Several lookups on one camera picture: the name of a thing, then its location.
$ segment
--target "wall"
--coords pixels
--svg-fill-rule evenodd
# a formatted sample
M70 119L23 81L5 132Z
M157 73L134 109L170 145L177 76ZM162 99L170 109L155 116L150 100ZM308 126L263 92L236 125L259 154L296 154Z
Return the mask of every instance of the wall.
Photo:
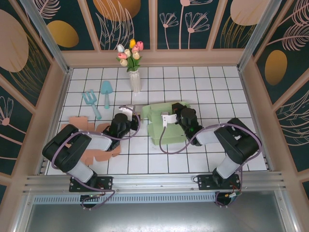
M309 1L283 4L244 73L274 169L309 231Z
M64 76L15 1L0 3L0 228L35 174Z
M142 65L235 65L269 0L42 2L38 11L67 63L102 67L119 66L116 45L132 38L144 42Z

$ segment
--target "pink tulip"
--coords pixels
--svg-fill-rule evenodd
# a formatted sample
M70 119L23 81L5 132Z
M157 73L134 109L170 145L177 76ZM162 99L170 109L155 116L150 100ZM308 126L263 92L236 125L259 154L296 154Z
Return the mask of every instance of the pink tulip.
M139 47L139 50L142 51L144 49L144 43L142 41L138 41L136 43L137 47Z
M134 45L134 47L132 48L132 53L133 52L135 52L135 51L139 51L140 49L139 49L139 47L137 46L137 44L136 45Z
M126 54L123 53L123 52L119 52L119 53L118 53L118 57L119 57L120 59L126 59L126 58L127 58Z

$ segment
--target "tulip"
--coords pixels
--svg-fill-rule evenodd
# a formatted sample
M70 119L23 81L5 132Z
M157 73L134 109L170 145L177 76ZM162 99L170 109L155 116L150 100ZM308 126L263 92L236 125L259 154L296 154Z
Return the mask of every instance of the tulip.
M127 66L127 60L126 60L126 59L121 59L121 60L120 60L120 64L121 64L122 66L126 67L126 66Z
M136 45L135 39L130 41L130 48L132 49Z
M132 48L132 52L135 52L135 51L139 51L139 47L137 45L135 45L133 48Z
M131 56L130 49L126 49L126 50L124 51L124 53L126 54L127 57L130 57L130 56Z
M133 58L134 58L134 59L139 59L139 58L140 58L140 55L139 55L139 52L138 52L138 51L134 51L134 52L133 52Z
M139 47L139 51L142 51L144 49L144 43L142 41L138 41L136 45L137 47Z
M118 57L119 57L120 59L126 59L126 58L127 58L126 54L123 53L123 52L118 53Z
M118 49L118 52L124 52L125 51L125 47L123 47L121 44L118 44L117 49Z

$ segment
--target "white object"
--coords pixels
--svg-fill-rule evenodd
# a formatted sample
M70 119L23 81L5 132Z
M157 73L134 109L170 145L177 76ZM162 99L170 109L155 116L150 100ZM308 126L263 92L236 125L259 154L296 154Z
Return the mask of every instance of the white object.
M223 178L228 179L240 166L233 162L229 156L226 156L222 163L217 167L217 173Z
M123 114L125 114L127 116L127 119L129 121L132 121L132 115L133 115L133 111L135 111L135 105L131 105L131 104L126 104L126 107L132 109L126 109L126 108L120 108L120 110L122 111Z
M163 120L163 127L167 127L168 123L176 123L177 122L177 115L169 115L168 112L162 112L161 113L162 120Z
M130 71L130 84L132 91L134 93L139 93L141 91L141 83L140 83L140 73L139 71Z
M201 133L199 133L196 138L198 140L198 142L202 145L205 145L205 144L212 144L212 143L219 143L219 140L217 138L217 136L214 134L214 131L216 129L218 129L219 127L217 128L213 128L213 129L209 129L209 130L205 130Z
M104 137L102 135L93 135L93 134L87 134L87 135L91 138L91 141L86 150L95 149L95 150L106 151L112 144L112 140L110 138Z
M93 175L93 171L81 161L78 161L75 167L69 170L68 173L83 183L87 183L87 181L90 180Z

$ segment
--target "white tulip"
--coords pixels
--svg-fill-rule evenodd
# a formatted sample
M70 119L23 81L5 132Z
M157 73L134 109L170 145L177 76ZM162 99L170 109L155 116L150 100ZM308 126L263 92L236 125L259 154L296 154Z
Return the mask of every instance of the white tulip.
M124 52L125 51L125 47L123 47L121 44L118 44L117 49L118 49L118 52Z
M127 57L130 57L130 56L131 56L130 49L126 49L126 50L124 51L124 53L126 54Z
M140 58L140 55L139 55L139 52L138 52L138 51L134 51L134 52L133 52L133 58L134 58L134 59L139 59L139 58Z
M120 64L121 64L122 66L126 67L126 66L127 66L127 60L126 60L126 59L121 59L121 60L120 60Z

